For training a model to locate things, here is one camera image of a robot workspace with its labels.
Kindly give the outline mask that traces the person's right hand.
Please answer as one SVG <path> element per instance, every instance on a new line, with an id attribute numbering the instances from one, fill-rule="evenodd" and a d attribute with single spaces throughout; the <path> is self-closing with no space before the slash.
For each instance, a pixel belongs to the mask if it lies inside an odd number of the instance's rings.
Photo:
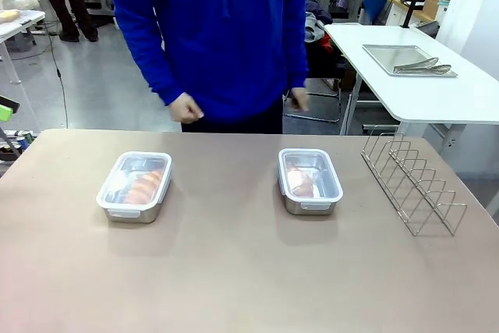
<path id="1" fill-rule="evenodd" d="M 180 94 L 168 105 L 168 110 L 172 120 L 182 124 L 190 124 L 204 117 L 203 111 L 187 93 Z"/>

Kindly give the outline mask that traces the person's left hand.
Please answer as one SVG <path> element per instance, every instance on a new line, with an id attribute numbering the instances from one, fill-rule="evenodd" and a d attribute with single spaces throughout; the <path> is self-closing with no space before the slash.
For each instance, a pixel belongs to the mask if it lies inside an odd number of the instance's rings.
<path id="1" fill-rule="evenodd" d="M 296 111 L 307 112 L 309 110 L 308 93 L 305 87 L 293 87 L 290 98 L 292 99 L 292 107 Z"/>

